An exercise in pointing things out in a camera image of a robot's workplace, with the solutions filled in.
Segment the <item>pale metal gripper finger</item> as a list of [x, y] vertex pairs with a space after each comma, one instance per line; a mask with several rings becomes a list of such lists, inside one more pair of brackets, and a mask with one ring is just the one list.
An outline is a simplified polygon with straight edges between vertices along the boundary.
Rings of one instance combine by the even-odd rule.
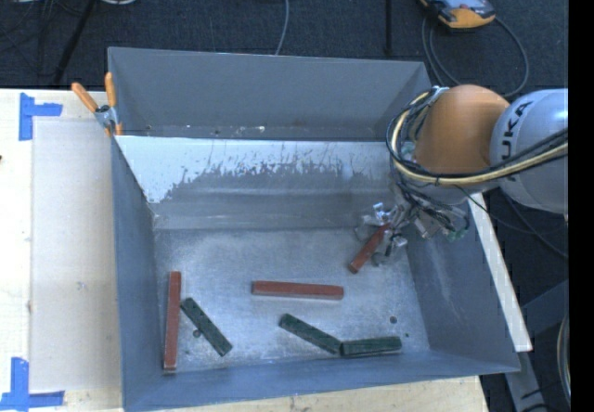
[[355, 235], [358, 239], [370, 238], [380, 227], [391, 222], [390, 212], [387, 211], [382, 202], [373, 204], [359, 218], [355, 227]]
[[408, 241], [402, 234], [392, 234], [382, 240], [372, 254], [374, 266], [382, 266], [397, 260], [406, 252]]

